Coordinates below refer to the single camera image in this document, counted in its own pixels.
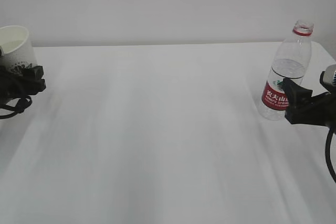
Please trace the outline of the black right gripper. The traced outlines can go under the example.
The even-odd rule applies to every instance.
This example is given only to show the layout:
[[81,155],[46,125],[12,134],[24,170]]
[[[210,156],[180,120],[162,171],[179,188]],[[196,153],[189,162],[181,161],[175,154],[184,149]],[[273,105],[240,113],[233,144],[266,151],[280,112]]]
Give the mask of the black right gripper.
[[290,124],[335,126],[335,94],[325,92],[312,97],[312,90],[289,78],[283,79],[282,89],[289,102],[285,119]]

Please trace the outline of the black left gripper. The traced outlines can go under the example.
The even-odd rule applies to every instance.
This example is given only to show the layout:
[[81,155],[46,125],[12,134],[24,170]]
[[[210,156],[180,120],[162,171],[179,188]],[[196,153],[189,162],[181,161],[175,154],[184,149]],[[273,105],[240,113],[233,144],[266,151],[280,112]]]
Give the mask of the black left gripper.
[[19,97],[23,92],[26,95],[36,95],[46,89],[44,70],[42,66],[24,68],[22,75],[8,72],[1,66],[1,103]]

